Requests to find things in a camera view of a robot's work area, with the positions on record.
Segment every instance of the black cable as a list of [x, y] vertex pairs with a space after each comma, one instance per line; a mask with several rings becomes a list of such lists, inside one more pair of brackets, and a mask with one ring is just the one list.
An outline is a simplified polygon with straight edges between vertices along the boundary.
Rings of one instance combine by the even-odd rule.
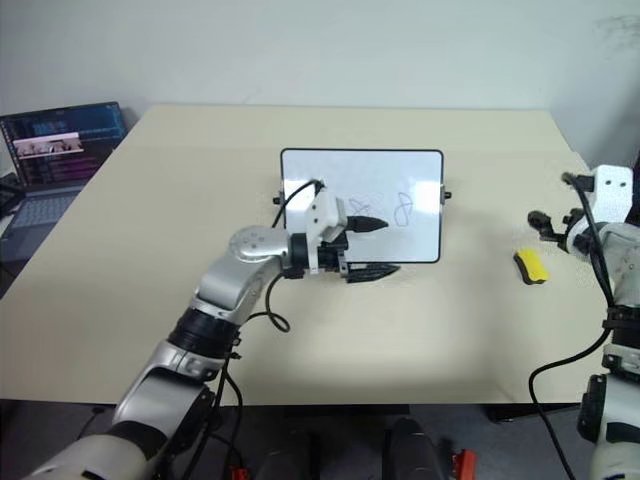
[[[587, 195], [585, 194], [584, 190], [582, 189], [582, 187], [580, 186], [580, 184], [578, 183], [574, 175], [570, 173], [564, 173], [562, 174], [562, 180], [568, 183], [569, 185], [571, 185], [573, 189], [576, 191], [576, 193], [578, 194], [578, 198], [580, 198], [580, 203], [582, 204], [582, 209], [584, 211], [584, 215], [589, 225], [589, 232], [591, 234], [591, 240], [592, 240], [589, 246], [589, 259], [591, 261], [591, 267], [593, 268], [593, 273], [596, 277], [596, 280], [598, 281], [598, 284], [600, 285], [600, 288], [604, 293], [605, 299], [607, 301], [607, 306], [613, 307], [615, 305], [615, 301], [613, 298], [613, 293], [611, 291], [611, 282], [609, 281], [609, 270], [607, 269], [607, 262], [604, 257], [604, 249], [602, 247], [602, 241], [600, 240], [600, 235], [598, 234], [598, 228], [596, 226], [595, 219], [593, 218], [593, 212], [591, 211], [591, 206], [589, 205], [589, 200], [587, 199]], [[549, 433], [549, 436], [551, 437], [551, 441], [553, 442], [553, 446], [555, 447], [556, 452], [558, 453], [558, 457], [560, 458], [562, 467], [564, 468], [564, 471], [566, 472], [570, 480], [575, 480], [575, 475], [573, 474], [573, 471], [571, 470], [571, 466], [567, 461], [567, 457], [565, 456], [564, 451], [562, 450], [562, 446], [560, 445], [558, 436], [556, 435], [556, 432], [553, 429], [553, 425], [551, 425], [551, 421], [549, 420], [549, 417], [547, 417], [547, 414], [545, 413], [544, 409], [542, 408], [542, 405], [540, 404], [540, 402], [538, 401], [538, 398], [536, 397], [533, 382], [535, 378], [542, 372], [551, 370], [552, 368], [561, 367], [563, 365], [568, 365], [570, 363], [577, 362], [578, 360], [581, 360], [587, 357], [588, 355], [591, 355], [593, 352], [595, 352], [598, 348], [600, 348], [604, 344], [604, 342], [609, 337], [609, 333], [611, 333], [610, 329], [604, 329], [604, 331], [602, 332], [602, 335], [600, 335], [600, 337], [585, 350], [581, 351], [580, 353], [577, 353], [576, 355], [565, 358], [563, 360], [558, 360], [557, 362], [552, 362], [552, 363], [543, 365], [542, 367], [535, 369], [533, 372], [531, 372], [531, 375], [529, 375], [529, 382], [528, 382], [529, 395], [531, 396], [531, 400], [533, 401], [533, 404], [536, 406], [536, 410], [538, 411], [540, 418], [542, 418], [542, 421], [544, 422], [544, 425], [547, 428], [547, 432]]]
[[256, 317], [268, 317], [269, 320], [271, 320], [271, 323], [273, 324], [273, 326], [276, 327], [281, 332], [287, 333], [288, 331], [291, 330], [291, 324], [289, 323], [289, 321], [286, 318], [284, 318], [282, 315], [278, 313], [274, 313], [271, 310], [271, 292], [273, 291], [273, 287], [278, 282], [278, 280], [280, 280], [283, 277], [284, 277], [284, 274], [279, 273], [278, 275], [275, 276], [273, 280], [271, 280], [271, 282], [269, 283], [269, 286], [267, 287], [267, 292], [264, 295], [265, 310], [263, 312], [252, 313], [251, 315], [249, 315], [249, 318], [247, 318], [247, 321]]
[[597, 263], [601, 269], [601, 272], [596, 272], [595, 264], [593, 263], [592, 257], [592, 265], [594, 266], [594, 273], [596, 273], [596, 278], [598, 283], [600, 284], [602, 291], [607, 299], [607, 306], [613, 307], [613, 293], [611, 291], [611, 283], [609, 281], [609, 270], [607, 268], [607, 262], [604, 258], [604, 249], [602, 248], [602, 241], [600, 240], [600, 235], [598, 234], [598, 227], [596, 226], [596, 221], [593, 218], [593, 212], [591, 211], [591, 207], [589, 206], [589, 200], [587, 199], [587, 195], [584, 190], [578, 183], [576, 177], [570, 173], [563, 173], [562, 180], [568, 183], [573, 187], [573, 189], [578, 194], [578, 198], [580, 199], [580, 203], [582, 204], [582, 210], [584, 211], [584, 216], [587, 219], [587, 223], [589, 224], [589, 232], [591, 233], [591, 245], [595, 250], [594, 254], [597, 259]]
[[289, 195], [287, 199], [283, 202], [283, 204], [280, 206], [280, 210], [278, 210], [278, 214], [276, 215], [275, 220], [271, 224], [271, 228], [275, 228], [278, 225], [278, 222], [280, 221], [280, 217], [282, 217], [282, 215], [284, 214], [284, 211], [287, 208], [287, 205], [289, 205], [289, 202], [293, 199], [293, 197], [295, 197], [297, 194], [299, 194], [301, 191], [303, 191], [305, 188], [311, 185], [315, 185], [317, 190], [324, 187], [324, 183], [322, 183], [320, 180], [313, 179], [313, 180], [309, 180], [307, 183], [305, 183], [301, 187], [298, 187], [296, 190], [294, 190], [294, 192], [291, 195]]
[[244, 468], [244, 458], [242, 458], [240, 450], [238, 450], [235, 445], [233, 445], [229, 440], [224, 438], [222, 435], [218, 435], [217, 433], [212, 433], [211, 435], [209, 435], [209, 438], [213, 438], [214, 440], [217, 440], [220, 443], [224, 443], [227, 447], [231, 448], [232, 453], [236, 456], [238, 466], [240, 468]]
[[222, 401], [222, 392], [224, 391], [224, 384], [227, 381], [228, 368], [229, 368], [229, 358], [225, 360], [224, 365], [222, 366], [222, 369], [220, 372], [220, 380], [218, 382], [218, 390], [216, 391], [216, 398], [213, 402], [213, 406], [211, 407], [211, 410], [209, 411], [209, 414], [207, 415], [207, 421], [202, 431], [202, 436], [200, 437], [200, 441], [198, 442], [198, 446], [193, 452], [193, 455], [191, 456], [191, 460], [189, 460], [189, 465], [187, 465], [187, 468], [182, 474], [182, 480], [188, 480], [193, 474], [193, 471], [195, 470], [196, 465], [200, 461], [202, 452], [204, 452], [204, 447], [207, 444], [207, 440], [209, 440], [209, 437], [213, 433], [214, 426], [215, 426], [215, 423], [214, 423], [215, 415], [218, 412], [218, 408], [220, 408], [220, 402]]
[[573, 472], [571, 471], [571, 467], [567, 462], [567, 458], [564, 455], [564, 451], [560, 446], [560, 442], [558, 441], [556, 432], [554, 431], [553, 426], [551, 425], [551, 422], [547, 417], [547, 414], [542, 409], [542, 405], [540, 405], [540, 403], [538, 402], [538, 398], [536, 397], [536, 394], [533, 388], [533, 381], [542, 372], [551, 370], [552, 368], [561, 367], [563, 365], [568, 365], [570, 363], [577, 362], [578, 360], [581, 360], [584, 357], [591, 355], [598, 348], [600, 348], [602, 344], [607, 340], [607, 337], [609, 336], [610, 331], [611, 331], [610, 329], [605, 329], [604, 332], [602, 332], [602, 335], [600, 335], [600, 337], [598, 338], [598, 340], [596, 340], [590, 347], [586, 348], [582, 352], [576, 355], [573, 355], [571, 357], [565, 358], [564, 360], [558, 360], [557, 362], [548, 363], [546, 365], [543, 365], [542, 367], [536, 368], [529, 376], [529, 395], [531, 396], [531, 399], [533, 400], [533, 404], [536, 406], [536, 409], [538, 410], [538, 414], [540, 415], [540, 417], [542, 418], [542, 421], [547, 427], [547, 431], [549, 432], [549, 436], [551, 437], [551, 441], [553, 442], [553, 445], [556, 447], [556, 451], [558, 452], [558, 456], [560, 457], [562, 466], [564, 467], [565, 472], [567, 472], [567, 476], [571, 480], [575, 480], [575, 476], [573, 475]]
[[7, 272], [7, 275], [9, 275], [11, 278], [13, 278], [14, 280], [16, 279], [16, 275], [11, 273], [11, 271], [7, 267], [5, 267], [2, 263], [0, 263], [0, 268], [5, 272]]
[[240, 430], [240, 423], [242, 422], [242, 408], [244, 406], [244, 402], [242, 400], [242, 393], [240, 393], [240, 388], [236, 382], [231, 378], [229, 372], [226, 374], [227, 382], [233, 389], [236, 394], [236, 398], [238, 400], [238, 413], [236, 414], [236, 421], [233, 425], [233, 430], [231, 431], [231, 437], [229, 438], [229, 448], [227, 449], [227, 455], [224, 459], [224, 466], [222, 468], [222, 474], [220, 475], [221, 480], [226, 480], [227, 473], [229, 472], [229, 467], [231, 465], [231, 455], [235, 449], [236, 438], [238, 437], [238, 431]]
[[87, 430], [89, 429], [89, 427], [91, 426], [93, 421], [96, 418], [98, 418], [99, 415], [102, 415], [105, 412], [105, 408], [104, 407], [93, 407], [91, 409], [91, 412], [92, 412], [91, 417], [89, 417], [89, 419], [85, 422], [85, 424], [80, 429], [80, 432], [78, 432], [78, 435], [76, 436], [76, 440], [80, 440], [82, 437], [84, 437], [84, 435], [87, 433]]

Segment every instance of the table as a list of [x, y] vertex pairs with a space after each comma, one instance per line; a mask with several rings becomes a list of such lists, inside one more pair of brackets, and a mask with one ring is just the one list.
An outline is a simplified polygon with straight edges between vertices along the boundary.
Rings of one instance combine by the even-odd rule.
[[[231, 367], [247, 404], [527, 402], [532, 369], [599, 334], [589, 266], [526, 223], [577, 207], [559, 177], [586, 169], [546, 112], [160, 105], [0, 302], [1, 396], [118, 401], [229, 237], [270, 222], [285, 147], [439, 148], [453, 198], [437, 264], [281, 282], [291, 333], [249, 322]], [[522, 282], [521, 247], [540, 251], [549, 282]], [[599, 362], [543, 375], [540, 399], [578, 401]]]

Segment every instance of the laptop screen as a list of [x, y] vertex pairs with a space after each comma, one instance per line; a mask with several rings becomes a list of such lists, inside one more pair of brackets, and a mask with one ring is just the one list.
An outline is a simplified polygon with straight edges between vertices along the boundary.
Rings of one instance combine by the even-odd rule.
[[127, 134], [116, 102], [5, 115], [0, 130], [27, 187], [89, 180]]

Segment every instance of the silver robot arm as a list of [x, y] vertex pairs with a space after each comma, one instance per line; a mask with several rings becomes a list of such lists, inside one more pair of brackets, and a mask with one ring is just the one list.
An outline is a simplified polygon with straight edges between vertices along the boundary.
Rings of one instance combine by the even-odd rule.
[[249, 227], [203, 275], [189, 307], [118, 404], [111, 429], [80, 439], [35, 470], [37, 480], [135, 480], [150, 477], [158, 461], [188, 449], [211, 411], [216, 378], [240, 342], [265, 285], [279, 276], [344, 274], [345, 230], [387, 226], [347, 217], [342, 201], [322, 188], [307, 211], [307, 231]]
[[[605, 375], [593, 375], [582, 399], [578, 431], [596, 444], [591, 479], [640, 479], [640, 227], [624, 223], [632, 206], [632, 173], [603, 165], [591, 176], [574, 177], [584, 190], [597, 225], [610, 280], [613, 305], [603, 327], [613, 335], [603, 347]], [[542, 240], [554, 241], [588, 261], [592, 235], [583, 210], [563, 219], [564, 234], [550, 218], [531, 212], [529, 223]]]

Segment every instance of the red clip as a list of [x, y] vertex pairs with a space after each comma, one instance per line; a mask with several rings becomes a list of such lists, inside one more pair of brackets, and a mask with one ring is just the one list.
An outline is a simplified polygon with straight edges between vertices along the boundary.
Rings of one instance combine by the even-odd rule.
[[475, 480], [478, 456], [471, 450], [463, 450], [453, 456], [453, 469], [456, 480]]
[[249, 470], [240, 467], [231, 467], [231, 480], [249, 480]]

